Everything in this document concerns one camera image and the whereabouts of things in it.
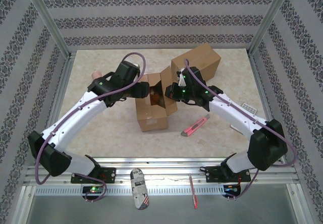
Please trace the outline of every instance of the cardboard box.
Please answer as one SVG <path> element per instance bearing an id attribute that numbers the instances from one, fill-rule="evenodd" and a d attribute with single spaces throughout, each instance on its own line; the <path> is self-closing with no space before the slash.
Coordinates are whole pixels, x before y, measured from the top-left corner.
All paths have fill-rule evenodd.
<path id="1" fill-rule="evenodd" d="M 176 79 L 169 66 L 161 73 L 141 78 L 141 82 L 149 83 L 148 97 L 136 99 L 137 120 L 143 132 L 168 128 L 167 116 L 177 111 L 177 105 L 176 101 L 165 96 L 165 90 Z"/>
<path id="2" fill-rule="evenodd" d="M 171 71 L 173 77 L 176 72 L 185 67 L 184 59 L 189 60 L 190 67 L 197 67 L 205 81 L 214 77 L 221 57 L 208 43 L 198 46 L 172 60 Z"/>

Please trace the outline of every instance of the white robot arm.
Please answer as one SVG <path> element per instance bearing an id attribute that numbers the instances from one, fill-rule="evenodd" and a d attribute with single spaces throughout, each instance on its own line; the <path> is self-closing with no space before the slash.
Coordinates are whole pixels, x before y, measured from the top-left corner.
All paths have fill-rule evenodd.
<path id="1" fill-rule="evenodd" d="M 190 67 L 194 75 L 205 85 L 200 71 L 196 67 Z M 188 105 L 201 106 L 207 111 L 214 112 L 235 126 L 248 140 L 247 151 L 229 156 L 221 164 L 219 182 L 228 182 L 230 176 L 241 171 L 257 168 L 265 171 L 273 163 L 287 153 L 287 145 L 272 132 L 261 127 L 265 125 L 274 132 L 284 136 L 281 124 L 272 120 L 270 122 L 259 118 L 234 103 L 222 90 L 216 86 L 209 86 L 219 98 L 206 91 L 188 72 L 187 68 L 177 72 L 179 83 L 173 83 L 166 88 L 165 96 Z"/>
<path id="2" fill-rule="evenodd" d="M 130 85 L 139 73 L 138 65 L 122 61 L 115 72 L 94 79 L 83 97 L 60 120 L 40 134 L 33 131 L 28 136 L 34 158 L 37 158 L 45 140 L 49 139 L 41 153 L 40 163 L 51 176 L 58 176 L 65 171 L 92 178 L 98 178 L 102 174 L 102 168 L 92 157 L 67 152 L 66 148 L 72 138 L 106 108 L 112 107 L 117 101 L 126 100 L 127 97 L 145 98 L 148 95 L 149 84 L 140 82 L 128 90 L 103 97 L 109 92 Z"/>

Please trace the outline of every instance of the striped wall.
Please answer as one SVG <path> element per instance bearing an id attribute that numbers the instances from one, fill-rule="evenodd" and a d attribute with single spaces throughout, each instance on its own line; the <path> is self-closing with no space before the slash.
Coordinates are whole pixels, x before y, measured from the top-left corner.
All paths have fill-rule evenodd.
<path id="1" fill-rule="evenodd" d="M 25 166 L 27 136 L 46 126 L 64 57 L 31 0 L 0 0 L 0 223 L 10 223 Z"/>
<path id="2" fill-rule="evenodd" d="M 43 0 L 69 49 L 246 48 L 273 0 Z"/>
<path id="3" fill-rule="evenodd" d="M 284 0 L 253 55 L 272 115 L 298 151 L 315 223 L 323 222 L 322 0 Z"/>

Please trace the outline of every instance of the tabletop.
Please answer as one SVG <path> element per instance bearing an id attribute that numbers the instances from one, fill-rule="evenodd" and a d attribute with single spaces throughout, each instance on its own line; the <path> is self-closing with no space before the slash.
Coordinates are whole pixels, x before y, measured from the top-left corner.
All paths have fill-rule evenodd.
<path id="1" fill-rule="evenodd" d="M 189 49 L 107 49 L 77 51 L 60 117 L 82 97 L 91 83 L 91 74 L 115 71 L 129 52 L 143 54 L 146 73 L 159 73 L 171 60 Z M 233 101 L 257 108 L 257 116 L 264 111 L 245 49 L 214 49 L 221 61 L 214 78 L 207 85 L 222 89 Z M 130 56 L 131 63 L 142 65 L 141 58 Z M 193 135 L 180 133 L 208 114 L 198 106 L 178 103 L 178 111 L 168 117 L 169 128 L 142 132 L 136 118 L 135 100 L 128 98 L 107 108 L 90 121 L 72 140 L 68 151 L 93 157 L 227 157 L 248 149 L 248 140 L 230 128 L 230 123 L 214 113 Z"/>

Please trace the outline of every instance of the metal frame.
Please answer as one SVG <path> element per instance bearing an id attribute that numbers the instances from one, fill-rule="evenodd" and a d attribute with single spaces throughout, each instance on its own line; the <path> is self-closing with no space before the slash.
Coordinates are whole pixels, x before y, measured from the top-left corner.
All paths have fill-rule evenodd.
<path id="1" fill-rule="evenodd" d="M 274 16 L 276 15 L 277 11 L 279 10 L 279 7 L 283 3 L 284 0 L 273 0 L 271 5 L 269 6 L 269 9 L 264 16 L 258 30 L 256 31 L 250 46 L 248 47 L 248 56 L 252 56 L 254 52 L 256 51 L 257 47 L 259 46 L 263 36 L 265 35 L 268 27 L 272 23 Z"/>
<path id="2" fill-rule="evenodd" d="M 46 7 L 43 0 L 31 0 L 34 6 L 36 7 L 38 13 L 42 17 L 45 25 L 47 26 L 48 30 L 50 31 L 51 35 L 53 36 L 56 44 L 59 46 L 61 52 L 63 53 L 66 59 L 70 57 L 70 50 L 62 37 L 60 30 L 58 29 L 54 19 L 51 17 L 48 8 Z"/>
<path id="3" fill-rule="evenodd" d="M 145 174 L 145 180 L 148 188 L 151 189 L 189 189 L 190 183 L 188 174 L 192 175 L 193 183 L 197 194 L 219 195 L 218 190 L 212 191 L 212 188 L 221 189 L 221 184 L 207 183 L 204 173 L 199 171 L 201 166 L 220 165 L 224 158 L 104 158 L 99 157 L 95 160 L 101 166 L 116 167 L 116 182 L 109 185 L 110 192 L 107 195 L 130 195 L 130 171 L 134 167 L 141 168 Z M 67 196 L 75 194 L 68 193 L 68 189 L 81 187 L 70 183 L 71 173 L 63 173 L 61 176 L 49 178 L 43 186 L 38 186 L 34 180 L 34 166 L 28 167 L 27 175 L 24 180 L 24 187 L 21 191 L 17 209 L 12 223 L 25 223 L 31 207 L 32 198 L 37 188 L 46 190 L 51 189 L 48 195 L 62 195 L 60 192 L 66 192 Z M 251 177 L 255 170 L 250 170 Z M 40 168 L 40 178 L 44 178 L 47 171 Z M 286 184 L 295 215 L 299 223 L 312 224 L 313 219 L 307 206 L 304 193 L 299 183 L 296 169 L 294 167 L 276 168 L 270 167 L 265 172 L 260 172 L 254 184 Z M 156 193 L 157 195 L 183 195 L 187 193 Z"/>
<path id="4" fill-rule="evenodd" d="M 252 72 L 256 81 L 258 92 L 264 112 L 267 119 L 272 119 L 270 108 L 268 106 L 264 90 L 260 83 L 260 78 L 255 68 L 255 64 L 252 58 L 255 50 L 259 46 L 263 36 L 265 35 L 268 27 L 270 26 L 275 14 L 277 13 L 280 5 L 284 0 L 273 0 L 267 11 L 262 23 L 259 26 L 248 50 Z M 53 18 L 51 17 L 47 7 L 42 0 L 32 0 L 39 14 L 44 20 L 46 26 L 51 32 L 54 40 L 58 44 L 60 50 L 63 52 L 66 62 L 63 69 L 63 74 L 59 82 L 58 91 L 53 103 L 52 111 L 49 116 L 48 124 L 51 125 L 57 121 L 62 103 L 64 100 L 65 91 L 68 85 L 68 80 L 72 71 L 76 52 L 70 52 L 64 38 L 62 37 L 58 27 L 56 26 Z M 206 183 L 204 173 L 199 172 L 200 166 L 220 165 L 224 158 L 95 158 L 96 161 L 102 166 L 113 166 L 117 168 L 115 184 L 113 189 L 125 190 L 130 186 L 130 171 L 134 167 L 141 168 L 145 174 L 145 180 L 147 186 L 159 186 L 164 188 L 167 186 L 173 187 L 187 187 L 190 185 L 188 174 L 192 175 L 194 185 L 198 187 L 214 186 L 215 183 Z M 44 178 L 46 170 L 40 168 L 40 178 Z M 251 170 L 251 177 L 254 176 L 255 170 Z M 307 202 L 303 190 L 301 188 L 296 169 L 294 167 L 287 168 L 274 168 L 271 167 L 265 172 L 260 172 L 254 184 L 286 184 L 291 198 L 297 220 L 299 223 L 312 224 L 313 219 L 308 208 Z M 63 173 L 61 176 L 55 178 L 49 178 L 44 184 L 44 187 L 53 187 L 66 189 L 71 188 L 70 173 Z M 29 210 L 31 208 L 33 197 L 36 193 L 37 186 L 34 180 L 34 166 L 30 166 L 27 169 L 27 174 L 24 180 L 24 186 L 22 187 L 19 200 L 17 203 L 16 211 L 13 216 L 12 223 L 26 223 Z"/>

